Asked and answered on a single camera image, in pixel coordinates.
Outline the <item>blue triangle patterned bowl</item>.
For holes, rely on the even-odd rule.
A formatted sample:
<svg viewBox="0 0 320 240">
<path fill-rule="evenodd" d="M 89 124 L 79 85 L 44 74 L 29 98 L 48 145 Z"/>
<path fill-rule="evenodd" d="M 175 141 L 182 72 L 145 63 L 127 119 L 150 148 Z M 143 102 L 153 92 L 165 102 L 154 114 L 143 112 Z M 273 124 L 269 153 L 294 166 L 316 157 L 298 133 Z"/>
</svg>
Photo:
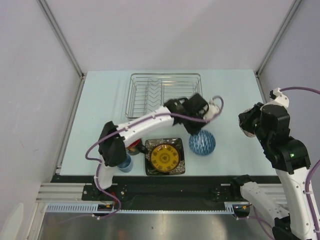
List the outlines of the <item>blue triangle patterned bowl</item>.
<svg viewBox="0 0 320 240">
<path fill-rule="evenodd" d="M 200 130 L 195 135 L 190 135 L 188 140 L 190 150 L 198 156 L 208 156 L 216 148 L 214 135 L 207 130 Z"/>
</svg>

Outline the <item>steel wire dish rack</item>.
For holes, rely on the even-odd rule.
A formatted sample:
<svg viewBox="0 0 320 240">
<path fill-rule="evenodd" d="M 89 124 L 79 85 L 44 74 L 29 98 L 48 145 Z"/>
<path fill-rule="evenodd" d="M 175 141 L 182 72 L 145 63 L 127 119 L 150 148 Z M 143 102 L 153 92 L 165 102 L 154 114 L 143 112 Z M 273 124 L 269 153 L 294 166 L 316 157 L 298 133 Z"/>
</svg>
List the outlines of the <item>steel wire dish rack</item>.
<svg viewBox="0 0 320 240">
<path fill-rule="evenodd" d="M 199 73 L 133 73 L 130 76 L 125 116 L 140 118 L 170 99 L 202 94 Z"/>
</svg>

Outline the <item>red patterned white bowl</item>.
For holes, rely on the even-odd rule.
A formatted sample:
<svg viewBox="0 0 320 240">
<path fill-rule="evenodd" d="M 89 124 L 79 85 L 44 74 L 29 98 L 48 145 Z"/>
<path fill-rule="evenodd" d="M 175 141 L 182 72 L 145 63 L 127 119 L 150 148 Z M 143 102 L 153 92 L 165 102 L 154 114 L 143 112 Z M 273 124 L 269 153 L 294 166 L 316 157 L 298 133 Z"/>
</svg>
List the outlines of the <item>red patterned white bowl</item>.
<svg viewBox="0 0 320 240">
<path fill-rule="evenodd" d="M 252 128 L 252 108 L 246 109 L 238 115 L 238 124 L 242 132 L 249 138 L 254 138 L 255 133 Z"/>
</svg>

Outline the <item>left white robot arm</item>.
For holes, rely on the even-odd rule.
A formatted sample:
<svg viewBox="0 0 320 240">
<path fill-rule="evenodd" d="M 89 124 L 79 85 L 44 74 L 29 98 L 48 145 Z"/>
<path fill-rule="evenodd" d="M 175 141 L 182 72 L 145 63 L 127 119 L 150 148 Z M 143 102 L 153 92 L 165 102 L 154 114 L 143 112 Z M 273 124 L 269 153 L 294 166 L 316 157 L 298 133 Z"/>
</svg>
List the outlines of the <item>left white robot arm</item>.
<svg viewBox="0 0 320 240">
<path fill-rule="evenodd" d="M 219 112 L 211 100 L 196 93 L 190 98 L 169 99 L 157 110 L 127 123 L 107 122 L 98 144 L 99 164 L 94 176 L 93 194 L 100 200 L 110 196 L 116 167 L 127 159 L 126 148 L 157 129 L 183 125 L 190 135 L 197 134 Z"/>
</svg>

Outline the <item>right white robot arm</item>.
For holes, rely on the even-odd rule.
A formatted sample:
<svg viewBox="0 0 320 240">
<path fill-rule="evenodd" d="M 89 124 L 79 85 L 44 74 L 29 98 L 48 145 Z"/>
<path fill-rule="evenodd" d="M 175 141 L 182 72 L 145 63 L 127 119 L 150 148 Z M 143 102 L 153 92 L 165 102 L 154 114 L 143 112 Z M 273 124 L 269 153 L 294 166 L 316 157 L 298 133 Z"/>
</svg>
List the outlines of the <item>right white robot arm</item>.
<svg viewBox="0 0 320 240">
<path fill-rule="evenodd" d="M 320 214 L 311 185 L 313 169 L 306 146 L 290 135 L 287 103 L 257 103 L 239 114 L 239 126 L 255 135 L 282 184 L 287 207 L 268 197 L 249 175 L 231 181 L 230 194 L 250 202 L 272 228 L 275 240 L 318 240 Z"/>
</svg>

